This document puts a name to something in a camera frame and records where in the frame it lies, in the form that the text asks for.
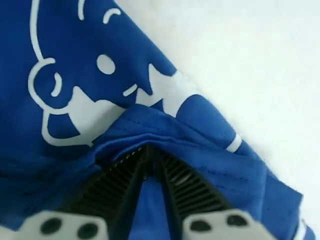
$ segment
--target cartoon bear face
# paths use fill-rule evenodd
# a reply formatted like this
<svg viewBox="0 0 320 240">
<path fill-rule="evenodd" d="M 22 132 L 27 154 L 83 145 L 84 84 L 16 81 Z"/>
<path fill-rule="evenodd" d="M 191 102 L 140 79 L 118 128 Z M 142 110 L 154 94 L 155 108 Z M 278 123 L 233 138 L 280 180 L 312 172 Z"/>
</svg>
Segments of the cartoon bear face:
<svg viewBox="0 0 320 240">
<path fill-rule="evenodd" d="M 197 93 L 111 0 L 33 0 L 30 38 L 38 62 L 28 90 L 53 146 L 92 146 L 133 104 L 163 100 L 162 110 L 176 117 Z M 51 115 L 68 115 L 78 135 L 61 138 L 50 129 Z"/>
</svg>

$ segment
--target black plastic device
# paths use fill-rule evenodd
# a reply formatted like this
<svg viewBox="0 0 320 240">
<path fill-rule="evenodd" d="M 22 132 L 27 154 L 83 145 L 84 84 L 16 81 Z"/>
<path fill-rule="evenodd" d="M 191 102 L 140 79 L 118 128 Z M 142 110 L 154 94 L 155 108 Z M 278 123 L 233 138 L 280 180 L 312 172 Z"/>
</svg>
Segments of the black plastic device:
<svg viewBox="0 0 320 240">
<path fill-rule="evenodd" d="M 219 191 L 186 162 L 148 144 L 111 163 L 59 211 L 102 217 L 110 240 L 127 240 L 142 183 L 151 176 L 162 185 L 171 240 L 181 240 L 187 216 L 232 209 Z"/>
</svg>

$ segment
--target black dot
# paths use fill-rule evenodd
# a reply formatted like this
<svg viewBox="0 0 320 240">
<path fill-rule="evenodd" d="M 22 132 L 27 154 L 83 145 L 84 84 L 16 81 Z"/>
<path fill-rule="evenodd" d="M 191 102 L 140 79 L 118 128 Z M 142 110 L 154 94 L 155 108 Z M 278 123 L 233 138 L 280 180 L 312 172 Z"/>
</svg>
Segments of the black dot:
<svg viewBox="0 0 320 240">
<path fill-rule="evenodd" d="M 247 226 L 248 225 L 247 221 L 242 216 L 239 216 L 239 215 L 230 215 L 230 216 L 228 216 L 226 222 L 227 222 L 227 224 L 229 226 L 241 227 L 241 226 Z"/>
<path fill-rule="evenodd" d="M 60 218 L 54 217 L 45 221 L 41 225 L 40 230 L 43 235 L 50 235 L 59 231 L 61 225 L 62 225 L 62 220 Z"/>
<path fill-rule="evenodd" d="M 191 223 L 190 230 L 194 232 L 207 232 L 211 230 L 211 226 L 203 220 L 196 220 Z"/>
<path fill-rule="evenodd" d="M 88 240 L 97 235 L 98 226 L 95 223 L 86 223 L 78 230 L 78 237 L 81 240 Z"/>
</svg>

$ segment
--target white stripe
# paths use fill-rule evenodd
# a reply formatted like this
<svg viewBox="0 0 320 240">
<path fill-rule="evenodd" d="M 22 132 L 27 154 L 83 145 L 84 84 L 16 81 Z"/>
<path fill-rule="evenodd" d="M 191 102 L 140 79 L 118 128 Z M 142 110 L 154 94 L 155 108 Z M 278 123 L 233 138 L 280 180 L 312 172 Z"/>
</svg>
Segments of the white stripe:
<svg viewBox="0 0 320 240">
<path fill-rule="evenodd" d="M 56 72 L 54 74 L 54 80 L 55 80 L 55 85 L 54 85 L 54 89 L 51 92 L 51 96 L 57 97 L 60 94 L 61 88 L 62 88 L 62 78 L 59 73 Z"/>
<path fill-rule="evenodd" d="M 85 15 L 84 15 L 85 1 L 86 0 L 79 0 L 78 1 L 78 17 L 81 21 L 83 21 L 85 19 Z"/>
<path fill-rule="evenodd" d="M 296 233 L 295 233 L 293 240 L 304 240 L 306 234 L 307 234 L 307 225 L 306 225 L 305 221 L 301 218 L 299 220 L 299 225 L 298 225 L 298 228 L 296 230 Z"/>
<path fill-rule="evenodd" d="M 102 22 L 104 24 L 108 24 L 109 20 L 111 18 L 112 15 L 121 15 L 121 11 L 118 8 L 111 8 L 108 11 L 105 12 L 104 16 L 103 16 L 103 20 Z"/>
<path fill-rule="evenodd" d="M 129 95 L 133 94 L 135 90 L 137 90 L 137 88 L 138 88 L 138 85 L 134 84 L 133 86 L 131 86 L 130 88 L 128 88 L 123 92 L 123 96 L 128 97 Z"/>
<path fill-rule="evenodd" d="M 39 4 L 40 4 L 40 0 L 32 1 L 29 27 L 30 27 L 30 38 L 31 38 L 33 51 L 38 61 L 41 61 L 44 59 L 44 57 L 42 56 L 42 53 L 40 50 L 38 35 L 37 35 L 37 20 L 38 20 Z"/>
<path fill-rule="evenodd" d="M 242 143 L 241 137 L 238 134 L 236 134 L 232 143 L 226 148 L 226 150 L 231 153 L 235 153 L 240 148 L 241 143 Z"/>
</svg>

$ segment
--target white plastic part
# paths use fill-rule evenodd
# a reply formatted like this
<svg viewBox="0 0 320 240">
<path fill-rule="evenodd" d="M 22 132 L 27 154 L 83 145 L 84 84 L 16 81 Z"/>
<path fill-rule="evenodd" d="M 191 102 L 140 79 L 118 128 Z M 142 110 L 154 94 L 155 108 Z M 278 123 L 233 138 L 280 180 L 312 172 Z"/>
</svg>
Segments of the white plastic part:
<svg viewBox="0 0 320 240">
<path fill-rule="evenodd" d="M 45 226 L 48 221 L 53 224 Z M 100 217 L 43 211 L 29 217 L 14 240 L 109 240 L 109 237 L 107 225 Z"/>
<path fill-rule="evenodd" d="M 246 224 L 238 224 L 240 226 L 237 226 L 236 223 L 232 224 L 232 221 L 230 224 L 230 217 L 234 216 Z M 253 220 L 248 213 L 237 209 L 188 216 L 183 221 L 182 239 L 276 240 L 263 225 Z"/>
</svg>

